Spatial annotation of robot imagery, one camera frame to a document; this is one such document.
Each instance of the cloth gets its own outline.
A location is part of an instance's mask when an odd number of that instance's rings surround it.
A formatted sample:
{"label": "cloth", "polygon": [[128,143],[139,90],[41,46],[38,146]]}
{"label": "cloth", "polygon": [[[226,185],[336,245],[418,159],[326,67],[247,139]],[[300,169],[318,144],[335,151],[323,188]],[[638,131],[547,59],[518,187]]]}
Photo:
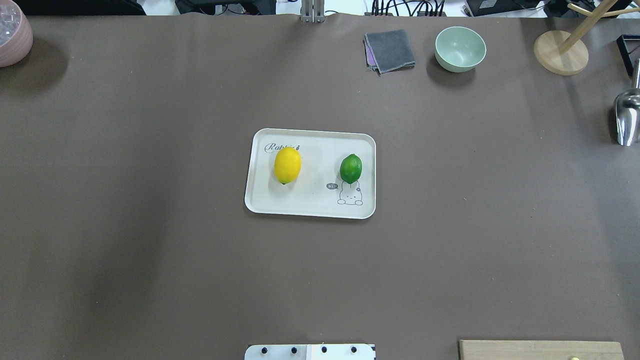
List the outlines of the cloth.
{"label": "cloth", "polygon": [[375,62],[375,66],[371,65],[371,68],[377,68],[380,74],[415,65],[415,57],[405,30],[366,33],[364,38],[367,62],[370,52]]}

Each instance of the lemon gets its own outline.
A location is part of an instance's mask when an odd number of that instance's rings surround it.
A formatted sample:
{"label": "lemon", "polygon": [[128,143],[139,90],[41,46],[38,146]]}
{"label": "lemon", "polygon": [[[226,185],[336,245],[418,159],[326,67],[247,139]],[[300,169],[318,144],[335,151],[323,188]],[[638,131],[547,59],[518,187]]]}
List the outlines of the lemon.
{"label": "lemon", "polygon": [[351,154],[342,160],[340,164],[340,177],[347,184],[353,184],[362,175],[362,160],[356,155]]}
{"label": "lemon", "polygon": [[285,147],[276,154],[273,172],[276,174],[278,181],[284,185],[298,177],[301,166],[302,158],[300,153],[292,147]]}

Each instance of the pink cup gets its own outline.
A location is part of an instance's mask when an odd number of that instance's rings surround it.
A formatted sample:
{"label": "pink cup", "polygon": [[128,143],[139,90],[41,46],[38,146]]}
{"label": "pink cup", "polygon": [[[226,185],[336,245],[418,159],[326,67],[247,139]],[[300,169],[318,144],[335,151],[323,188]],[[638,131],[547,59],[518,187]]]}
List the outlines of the pink cup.
{"label": "pink cup", "polygon": [[15,5],[20,15],[20,24],[15,33],[3,44],[0,44],[0,67],[13,65],[22,60],[33,45],[33,32],[20,7],[11,0],[0,0],[0,5]]}

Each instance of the silver scoop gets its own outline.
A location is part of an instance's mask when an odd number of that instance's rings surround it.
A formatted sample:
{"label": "silver scoop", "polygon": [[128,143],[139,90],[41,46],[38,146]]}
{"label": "silver scoop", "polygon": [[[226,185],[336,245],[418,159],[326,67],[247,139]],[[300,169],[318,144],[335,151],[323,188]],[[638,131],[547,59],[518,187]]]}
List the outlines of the silver scoop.
{"label": "silver scoop", "polygon": [[616,97],[618,142],[623,146],[638,142],[640,133],[640,59],[634,65],[633,88]]}

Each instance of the mint green bowl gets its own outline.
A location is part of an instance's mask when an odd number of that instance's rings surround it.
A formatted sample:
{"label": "mint green bowl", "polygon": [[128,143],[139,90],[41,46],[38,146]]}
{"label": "mint green bowl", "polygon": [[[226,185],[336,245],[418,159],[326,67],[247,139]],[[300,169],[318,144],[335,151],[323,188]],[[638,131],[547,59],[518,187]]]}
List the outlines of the mint green bowl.
{"label": "mint green bowl", "polygon": [[436,37],[436,60],[451,72],[465,72],[482,62],[486,44],[475,31],[462,26],[442,30]]}

